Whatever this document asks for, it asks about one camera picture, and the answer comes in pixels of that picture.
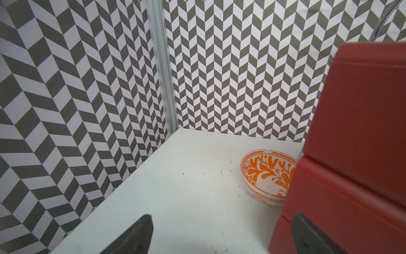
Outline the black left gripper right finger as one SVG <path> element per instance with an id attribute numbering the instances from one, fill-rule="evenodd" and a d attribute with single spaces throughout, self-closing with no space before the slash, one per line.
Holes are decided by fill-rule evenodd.
<path id="1" fill-rule="evenodd" d="M 346 254 L 347 252 L 301 213 L 291 222 L 298 254 Z"/>

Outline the red plastic drawer cabinet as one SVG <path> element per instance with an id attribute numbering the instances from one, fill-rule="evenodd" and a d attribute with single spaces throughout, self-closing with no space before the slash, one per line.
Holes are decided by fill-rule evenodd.
<path id="1" fill-rule="evenodd" d="M 348 254 L 406 251 L 406 45 L 342 45 L 268 250 L 297 254 L 296 213 Z"/>

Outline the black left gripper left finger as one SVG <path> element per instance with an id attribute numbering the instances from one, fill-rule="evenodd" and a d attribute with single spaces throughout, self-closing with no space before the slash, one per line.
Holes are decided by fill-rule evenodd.
<path id="1" fill-rule="evenodd" d="M 145 214 L 100 254 L 147 254 L 153 235 L 152 216 Z"/>

